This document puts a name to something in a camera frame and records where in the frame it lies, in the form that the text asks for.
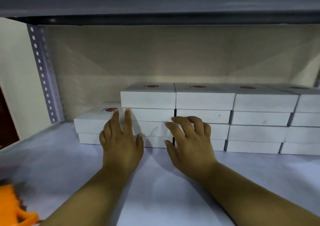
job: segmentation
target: person's left hand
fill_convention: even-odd
[[[124,183],[138,167],[143,156],[143,139],[139,134],[134,140],[130,109],[125,111],[123,132],[119,123],[119,111],[106,123],[99,139],[103,148],[103,166],[113,176],[120,176]]]

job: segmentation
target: box top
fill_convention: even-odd
[[[273,89],[263,84],[225,84],[224,87],[233,91],[235,94],[252,94],[252,95],[295,95],[290,92]]]
[[[196,92],[196,93],[233,93],[225,89],[223,84],[219,83],[174,83],[177,93]]]
[[[320,95],[320,89],[317,87],[292,84],[272,84],[268,86],[274,89],[290,92],[297,95]]]
[[[127,87],[123,91],[136,92],[172,92],[175,93],[174,83],[162,82],[138,82]]]
[[[123,108],[120,103],[103,103],[75,119],[110,120],[116,109],[119,110],[119,117],[123,117]]]

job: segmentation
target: white box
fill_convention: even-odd
[[[286,142],[319,143],[320,127],[289,127]]]
[[[320,113],[293,113],[289,125],[294,127],[320,127]]]
[[[214,151],[223,151],[226,140],[211,139],[211,145]]]
[[[79,133],[80,143],[100,144],[99,134]],[[143,137],[144,147],[166,148],[164,141],[173,141],[173,137]]]
[[[124,113],[120,103],[103,103],[74,119],[76,132],[100,133],[106,122],[111,119],[115,108],[119,110],[119,118],[122,120]]]
[[[196,116],[206,123],[229,123],[231,111],[177,109],[177,116]]]
[[[281,143],[228,141],[227,152],[278,154]]]
[[[303,85],[279,84],[270,87],[298,94],[297,113],[320,113],[320,89]]]
[[[174,117],[174,109],[131,108],[130,110],[132,121],[167,122]]]
[[[320,155],[320,143],[283,143],[281,154]]]
[[[178,127],[183,132],[183,129],[181,128],[180,124],[177,124]],[[228,138],[228,132],[229,132],[229,124],[217,124],[217,123],[209,123],[211,127],[211,136],[210,139],[214,140],[226,140]]]
[[[174,83],[135,83],[120,92],[122,107],[175,109]]]
[[[165,126],[164,122],[133,121],[132,129],[134,135],[142,133],[146,137],[172,137],[170,130]]]
[[[232,112],[231,124],[287,126],[291,113]]]
[[[228,84],[235,92],[234,111],[291,113],[298,95],[257,84]]]
[[[174,83],[177,91],[177,109],[232,110],[234,92],[220,84]]]
[[[282,143],[287,132],[288,127],[230,125],[228,140]]]

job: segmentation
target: finger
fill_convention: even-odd
[[[193,137],[195,135],[195,131],[190,123],[190,121],[186,117],[173,117],[172,121],[181,125],[184,134],[187,138]]]
[[[111,127],[110,127],[110,120],[104,125],[103,132],[104,132],[106,142],[108,143],[110,141],[111,135],[112,135]]]
[[[203,123],[203,127],[204,127],[204,132],[205,132],[205,136],[208,138],[208,139],[210,139],[210,137],[211,137],[211,127],[210,127],[210,125],[208,124],[208,123]]]
[[[165,140],[165,144],[167,147],[168,154],[170,156],[170,159],[175,167],[179,168],[180,165],[180,159],[177,149],[174,147],[173,143],[171,143],[169,140]]]
[[[112,135],[120,135],[122,134],[120,123],[119,123],[119,110],[115,110],[112,118],[110,119],[110,127]]]
[[[143,138],[142,138],[142,134],[138,134],[137,138],[136,138],[136,145],[137,145],[137,149],[138,149],[138,153],[139,153],[139,158],[141,159],[143,156]]]
[[[200,118],[190,116],[190,117],[187,117],[187,119],[194,124],[194,127],[195,127],[194,130],[198,135],[204,135],[204,126]]]
[[[126,108],[125,111],[125,120],[123,123],[123,133],[133,136],[133,132],[132,132],[132,119],[131,119],[131,111],[130,108]]]
[[[183,134],[181,129],[172,122],[166,122],[165,125],[170,130],[177,143],[183,143],[183,141],[186,139],[186,136]]]
[[[106,144],[106,137],[104,136],[103,131],[101,131],[101,133],[99,134],[99,141],[100,141],[102,147]]]

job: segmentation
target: upper shelf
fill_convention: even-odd
[[[0,0],[0,16],[50,25],[320,23],[320,0]]]

